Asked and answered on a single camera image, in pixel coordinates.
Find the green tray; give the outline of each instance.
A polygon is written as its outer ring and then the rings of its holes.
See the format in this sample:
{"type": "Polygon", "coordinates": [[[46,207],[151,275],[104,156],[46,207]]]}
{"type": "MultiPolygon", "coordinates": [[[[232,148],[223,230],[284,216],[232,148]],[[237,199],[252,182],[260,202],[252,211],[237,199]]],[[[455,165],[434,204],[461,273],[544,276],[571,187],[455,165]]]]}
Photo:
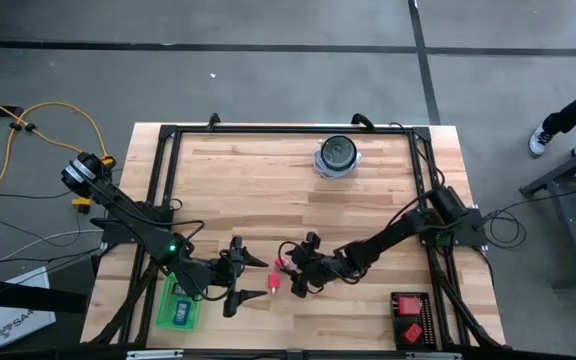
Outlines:
{"type": "Polygon", "coordinates": [[[179,331],[194,331],[197,326],[197,319],[199,319],[199,304],[201,302],[194,301],[186,295],[174,295],[172,289],[175,285],[177,285],[175,274],[168,275],[164,281],[164,288],[161,292],[161,298],[159,299],[159,310],[157,310],[155,327],[179,331]],[[175,312],[177,311],[177,302],[180,300],[190,303],[188,320],[185,325],[177,325],[172,322],[175,312]]]}

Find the small blue object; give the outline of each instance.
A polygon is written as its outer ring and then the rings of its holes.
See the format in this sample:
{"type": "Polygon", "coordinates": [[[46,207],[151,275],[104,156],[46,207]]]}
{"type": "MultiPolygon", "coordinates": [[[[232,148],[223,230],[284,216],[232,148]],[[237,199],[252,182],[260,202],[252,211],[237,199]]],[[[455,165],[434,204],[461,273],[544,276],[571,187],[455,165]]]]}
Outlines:
{"type": "Polygon", "coordinates": [[[188,321],[188,313],[190,312],[189,301],[178,301],[177,309],[175,310],[175,317],[172,319],[175,325],[186,325],[188,321]]]}

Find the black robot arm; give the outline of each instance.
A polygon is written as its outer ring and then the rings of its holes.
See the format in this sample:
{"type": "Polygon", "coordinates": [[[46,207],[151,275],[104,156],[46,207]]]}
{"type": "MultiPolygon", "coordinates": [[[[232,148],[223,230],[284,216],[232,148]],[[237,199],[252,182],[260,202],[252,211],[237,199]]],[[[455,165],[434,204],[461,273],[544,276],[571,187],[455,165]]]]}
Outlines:
{"type": "Polygon", "coordinates": [[[247,291],[242,296],[235,291],[237,278],[245,266],[267,267],[268,264],[250,255],[242,246],[241,237],[234,237],[228,249],[219,252],[219,258],[198,259],[191,255],[193,244],[168,227],[202,221],[162,222],[157,210],[142,202],[133,201],[112,184],[112,164],[104,164],[95,155],[81,153],[62,170],[62,181],[70,190],[82,197],[90,197],[112,215],[104,225],[124,226],[135,242],[142,244],[156,267],[164,274],[174,273],[184,292],[193,297],[216,301],[226,298],[224,316],[235,315],[237,306],[266,292],[247,291]],[[223,295],[209,298],[206,288],[216,285],[227,288],[223,295]]]}
{"type": "MultiPolygon", "coordinates": [[[[305,241],[286,252],[296,266],[296,269],[287,266],[282,268],[283,272],[290,275],[292,293],[304,298],[309,292],[313,293],[311,286],[323,289],[325,283],[336,279],[356,284],[370,266],[379,260],[382,252],[413,235],[485,236],[478,230],[477,223],[473,222],[473,210],[466,209],[452,187],[441,186],[430,190],[424,197],[430,200],[433,208],[416,208],[405,212],[373,237],[337,248],[333,250],[332,256],[317,252],[321,239],[313,232],[308,233],[305,241]]],[[[456,311],[463,316],[466,327],[477,342],[481,346],[501,346],[479,325],[461,300],[439,266],[434,250],[430,256],[430,271],[436,275],[442,290],[456,311]]]]}

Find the white cable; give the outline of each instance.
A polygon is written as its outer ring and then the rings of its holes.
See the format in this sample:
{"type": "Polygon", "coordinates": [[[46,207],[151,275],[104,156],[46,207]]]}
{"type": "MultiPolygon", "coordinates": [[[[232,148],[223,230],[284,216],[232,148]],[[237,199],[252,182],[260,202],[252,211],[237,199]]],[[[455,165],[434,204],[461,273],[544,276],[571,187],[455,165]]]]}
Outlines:
{"type": "Polygon", "coordinates": [[[67,235],[72,235],[72,234],[77,234],[77,233],[87,234],[87,233],[97,233],[97,232],[103,232],[103,230],[81,230],[81,231],[79,231],[79,230],[74,230],[74,231],[68,231],[68,232],[63,232],[63,233],[59,233],[59,234],[50,235],[50,236],[48,236],[48,237],[41,238],[41,239],[39,239],[39,240],[35,240],[35,241],[31,242],[30,244],[28,244],[28,245],[26,245],[26,246],[24,246],[24,247],[22,247],[22,248],[20,248],[20,249],[18,249],[18,250],[16,250],[16,251],[14,251],[14,252],[12,252],[12,253],[4,256],[3,258],[0,259],[0,261],[1,261],[1,260],[6,260],[6,259],[10,258],[11,256],[15,256],[15,255],[19,254],[20,252],[28,249],[29,247],[32,247],[32,246],[35,246],[35,245],[39,244],[39,243],[42,242],[42,241],[46,241],[46,240],[50,240],[50,239],[55,239],[55,238],[60,238],[60,237],[62,237],[62,236],[67,236],[67,235]]]}

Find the gray floor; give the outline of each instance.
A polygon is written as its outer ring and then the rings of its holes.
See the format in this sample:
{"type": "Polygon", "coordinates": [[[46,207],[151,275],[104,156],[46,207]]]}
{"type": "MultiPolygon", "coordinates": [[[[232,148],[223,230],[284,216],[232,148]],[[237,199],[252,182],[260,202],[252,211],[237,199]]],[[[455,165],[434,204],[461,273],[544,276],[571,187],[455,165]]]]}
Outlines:
{"type": "MultiPolygon", "coordinates": [[[[576,0],[420,0],[418,7],[429,46],[576,48],[576,0]]],[[[0,1],[0,37],[413,46],[411,29],[405,0],[0,1]]],[[[539,160],[526,149],[534,127],[576,97],[576,57],[429,61],[441,123],[458,127],[484,212],[520,200],[517,189],[576,144],[575,128],[557,136],[539,160]]],[[[362,112],[378,123],[429,123],[416,55],[0,49],[0,102],[52,100],[90,112],[119,157],[136,121],[205,121],[212,112],[224,121],[345,123],[362,112]]],[[[92,130],[72,112],[49,109],[32,119],[45,133],[98,152],[92,130]]],[[[0,120],[0,166],[7,134],[0,120]]],[[[0,192],[61,193],[59,171],[71,157],[20,134],[0,192]]],[[[69,200],[0,198],[0,219],[41,235],[76,230],[69,200]]],[[[507,341],[576,355],[576,292],[550,289],[554,279],[576,274],[574,248],[551,225],[549,202],[514,213],[528,240],[516,251],[490,251],[507,341]]],[[[0,257],[32,240],[0,225],[0,257]]],[[[59,256],[97,241],[82,236],[71,247],[38,245],[22,255],[59,256]]],[[[33,266],[1,264],[0,279],[33,266]]]]}

